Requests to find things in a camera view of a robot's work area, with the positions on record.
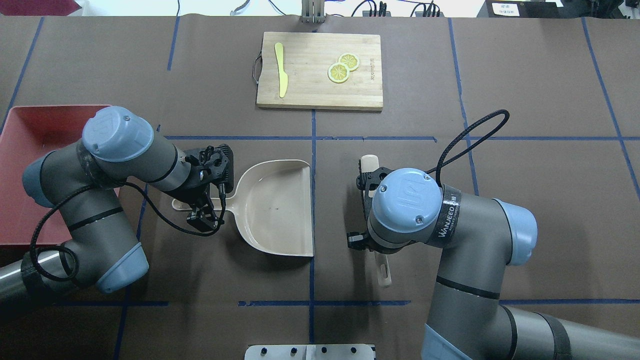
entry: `red cloth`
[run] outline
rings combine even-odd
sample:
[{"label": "red cloth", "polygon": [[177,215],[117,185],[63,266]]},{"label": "red cloth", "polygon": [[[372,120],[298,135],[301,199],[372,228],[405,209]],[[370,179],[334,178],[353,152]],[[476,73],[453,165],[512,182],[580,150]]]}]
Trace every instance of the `red cloth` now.
[{"label": "red cloth", "polygon": [[67,16],[78,9],[74,0],[0,0],[3,15]]}]

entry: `yellow knife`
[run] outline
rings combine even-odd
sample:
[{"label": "yellow knife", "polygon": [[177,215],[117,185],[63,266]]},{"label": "yellow knife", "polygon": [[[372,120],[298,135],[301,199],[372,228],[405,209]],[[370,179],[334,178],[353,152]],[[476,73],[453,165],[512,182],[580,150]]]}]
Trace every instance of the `yellow knife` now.
[{"label": "yellow knife", "polygon": [[289,76],[284,72],[284,47],[281,42],[276,43],[276,60],[278,61],[278,77],[280,78],[280,98],[287,93],[287,85],[289,84]]}]

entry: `white label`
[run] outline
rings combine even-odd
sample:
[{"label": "white label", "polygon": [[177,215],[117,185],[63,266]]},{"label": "white label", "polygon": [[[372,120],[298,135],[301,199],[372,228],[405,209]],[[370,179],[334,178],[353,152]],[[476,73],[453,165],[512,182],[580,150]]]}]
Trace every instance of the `white label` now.
[{"label": "white label", "polygon": [[517,4],[500,4],[500,3],[492,3],[493,13],[495,15],[502,16],[520,16],[520,12],[518,12]]}]

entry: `red object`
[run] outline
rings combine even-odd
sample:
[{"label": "red object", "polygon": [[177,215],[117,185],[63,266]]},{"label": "red object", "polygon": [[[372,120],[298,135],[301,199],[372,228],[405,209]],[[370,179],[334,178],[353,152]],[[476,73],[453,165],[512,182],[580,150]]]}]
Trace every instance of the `red object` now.
[{"label": "red object", "polygon": [[[0,245],[29,245],[38,221],[49,211],[22,187],[22,173],[49,151],[82,137],[84,124],[108,105],[16,106],[0,134]],[[44,225],[39,245],[71,239],[60,213]]]},{"label": "red object", "polygon": [[3,15],[67,16],[78,9],[74,0],[0,0]]}]

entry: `gray table surface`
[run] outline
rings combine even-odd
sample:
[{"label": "gray table surface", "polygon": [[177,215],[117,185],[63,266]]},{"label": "gray table surface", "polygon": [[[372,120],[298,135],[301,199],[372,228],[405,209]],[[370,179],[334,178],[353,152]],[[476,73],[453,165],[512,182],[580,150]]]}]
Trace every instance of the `gray table surface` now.
[{"label": "gray table surface", "polygon": [[[313,30],[381,35],[381,113],[255,106],[262,33]],[[132,226],[142,218],[148,274],[0,327],[0,359],[242,359],[248,345],[310,342],[418,359],[440,252],[412,245],[391,256],[394,283],[378,287],[372,254],[347,249],[344,236],[364,230],[357,161],[373,153],[386,167],[431,168],[499,108],[511,112],[507,126],[443,179],[536,215],[538,246],[508,268],[502,301],[640,336],[639,35],[637,22],[594,19],[0,18],[2,114],[125,106],[183,149],[227,142],[236,179],[261,161],[305,160],[316,249],[311,260],[258,252],[231,218],[214,238],[194,238],[124,189]],[[150,194],[186,225],[168,196]],[[0,254],[0,265],[20,258]]]}]

